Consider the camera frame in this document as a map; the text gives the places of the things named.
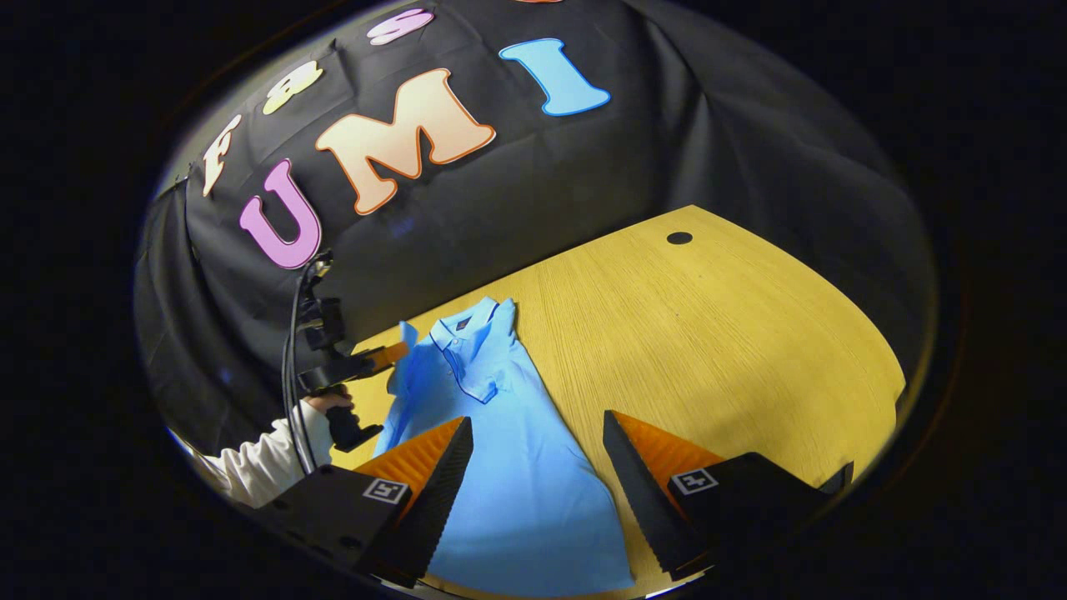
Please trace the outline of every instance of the black cable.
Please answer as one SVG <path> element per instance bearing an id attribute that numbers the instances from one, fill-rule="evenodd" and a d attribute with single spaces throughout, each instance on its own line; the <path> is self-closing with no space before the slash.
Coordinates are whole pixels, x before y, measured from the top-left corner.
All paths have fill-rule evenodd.
<path id="1" fill-rule="evenodd" d="M 298 302 L 300 299 L 300 291 L 303 287 L 303 273 L 301 273 L 300 279 L 297 281 L 297 294 L 293 302 Z M 285 409 L 285 417 L 289 423 L 289 440 L 292 442 L 292 452 L 297 455 L 297 462 L 300 463 L 300 470 L 304 475 L 308 474 L 307 464 L 304 462 L 303 457 L 300 452 L 300 444 L 297 443 L 297 423 L 292 416 L 293 398 L 292 398 L 292 357 L 290 354 L 290 336 L 292 331 L 292 321 L 297 318 L 296 307 L 293 312 L 289 315 L 289 330 L 290 333 L 286 335 L 285 342 L 282 346 L 282 405 Z"/>
<path id="2" fill-rule="evenodd" d="M 304 280 L 307 279 L 307 273 L 315 266 L 315 263 L 316 263 L 316 260 L 313 258 L 312 262 L 309 262 L 307 264 L 307 266 L 304 267 L 303 272 L 301 272 L 301 274 L 300 274 L 300 281 L 297 284 L 297 296 L 296 296 L 296 298 L 293 298 L 293 302 L 292 302 L 292 318 L 289 319 L 289 359 L 292 361 L 292 363 L 290 364 L 291 372 L 290 372 L 289 375 L 290 375 L 290 380 L 292 381 L 293 402 L 296 405 L 298 405 L 298 406 L 300 406 L 300 398 L 297 397 L 297 396 L 299 396 L 300 393 L 297 390 L 297 373 L 296 373 L 296 370 L 297 370 L 297 311 L 298 311 L 299 305 L 300 305 L 300 293 L 303 291 L 303 288 L 304 288 Z M 300 416 L 300 427 L 301 427 L 301 429 L 304 432 L 304 443 L 307 444 L 306 445 L 307 456 L 309 458 L 309 462 L 312 463 L 312 470 L 314 471 L 314 470 L 318 469 L 319 465 L 318 465 L 318 462 L 315 460 L 315 449 L 312 447 L 312 440 L 307 436 L 307 424 L 304 422 L 304 410 L 303 410 L 303 408 L 304 408 L 303 406 L 300 406 L 300 408 L 297 409 L 297 414 Z"/>
<path id="3" fill-rule="evenodd" d="M 297 454 L 297 462 L 300 463 L 300 470 L 307 475 L 307 465 L 304 464 L 304 460 L 300 455 L 300 445 L 297 444 L 297 423 L 292 417 L 292 388 L 290 385 L 290 374 L 289 368 L 289 337 L 286 336 L 285 344 L 282 347 L 282 398 L 283 407 L 285 409 L 285 417 L 289 423 L 289 440 L 292 442 L 292 452 Z"/>

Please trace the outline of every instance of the shirt sleeve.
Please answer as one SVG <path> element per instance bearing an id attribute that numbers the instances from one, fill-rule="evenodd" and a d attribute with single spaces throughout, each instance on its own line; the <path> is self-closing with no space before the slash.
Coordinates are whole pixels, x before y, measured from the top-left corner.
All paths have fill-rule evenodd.
<path id="1" fill-rule="evenodd" d="M 330 421 L 305 401 L 293 407 L 293 420 L 302 411 L 310 440 L 312 453 L 318 465 L 330 463 Z M 262 433 L 259 441 L 244 442 L 237 449 L 226 448 L 218 457 L 205 456 L 212 471 L 219 476 L 223 492 L 232 500 L 259 508 L 289 489 L 304 477 L 300 460 L 289 439 L 289 423 L 278 419 L 271 423 L 270 433 Z"/>

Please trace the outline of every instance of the person's hand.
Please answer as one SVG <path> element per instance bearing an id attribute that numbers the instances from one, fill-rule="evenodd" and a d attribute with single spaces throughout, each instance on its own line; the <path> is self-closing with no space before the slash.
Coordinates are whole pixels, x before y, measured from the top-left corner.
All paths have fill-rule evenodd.
<path id="1" fill-rule="evenodd" d="M 307 396 L 304 401 L 322 414 L 335 407 L 351 409 L 355 406 L 352 404 L 352 395 L 345 388 L 340 388 L 340 393 L 330 392 L 321 396 Z"/>

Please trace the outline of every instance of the orange letter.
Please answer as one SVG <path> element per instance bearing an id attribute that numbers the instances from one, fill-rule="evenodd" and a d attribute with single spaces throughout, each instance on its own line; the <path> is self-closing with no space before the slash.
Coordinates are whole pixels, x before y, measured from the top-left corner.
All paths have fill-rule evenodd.
<path id="1" fill-rule="evenodd" d="M 381 179 L 375 160 L 415 179 L 423 174 L 419 131 L 430 139 L 430 162 L 445 164 L 484 146 L 496 137 L 479 125 L 448 88 L 447 68 L 404 81 L 397 90 L 393 123 L 349 114 L 319 136 L 315 147 L 331 151 L 355 190 L 355 211 L 370 215 L 397 192 L 395 179 Z"/>

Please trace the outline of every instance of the pink letter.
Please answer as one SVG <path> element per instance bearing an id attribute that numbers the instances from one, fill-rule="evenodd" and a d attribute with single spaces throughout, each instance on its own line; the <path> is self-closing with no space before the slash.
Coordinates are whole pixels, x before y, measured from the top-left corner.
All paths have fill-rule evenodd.
<path id="1" fill-rule="evenodd" d="M 433 15 L 430 13 L 423 13 L 423 9 L 412 9 L 376 25 L 367 32 L 367 37 L 373 37 L 370 41 L 371 46 L 381 46 L 415 31 L 431 20 L 433 20 Z"/>
<path id="2" fill-rule="evenodd" d="M 304 194 L 297 189 L 297 184 L 289 175 L 291 168 L 292 163 L 288 158 L 278 162 L 277 167 L 267 175 L 264 188 L 277 193 L 282 203 L 289 209 L 289 214 L 296 219 L 300 227 L 297 239 L 285 241 L 278 237 L 277 232 L 264 216 L 264 203 L 258 195 L 253 196 L 241 212 L 241 228 L 252 234 L 252 238 L 267 256 L 283 269 L 298 269 L 307 263 L 315 256 L 322 240 L 319 217 L 312 205 L 307 204 Z"/>

